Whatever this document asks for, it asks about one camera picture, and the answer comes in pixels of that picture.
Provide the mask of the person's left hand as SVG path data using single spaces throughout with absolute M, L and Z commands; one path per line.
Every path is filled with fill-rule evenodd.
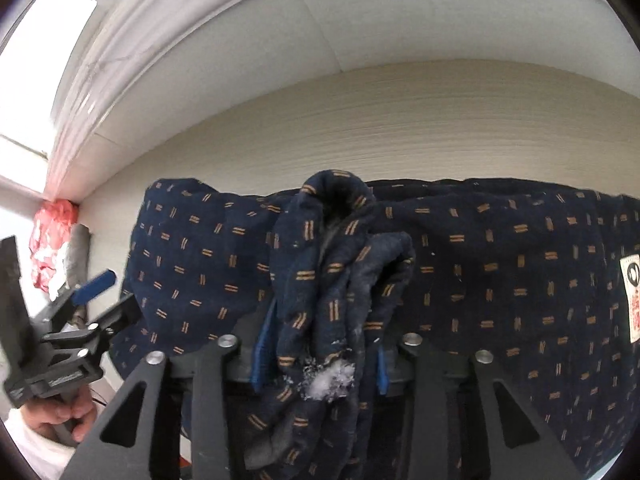
M 77 443 L 84 440 L 98 416 L 88 385 L 82 385 L 70 403 L 55 398 L 35 398 L 23 404 L 20 412 L 29 429 L 53 441 L 58 441 L 55 427 L 64 426 L 66 422 L 73 420 L 72 438 Z

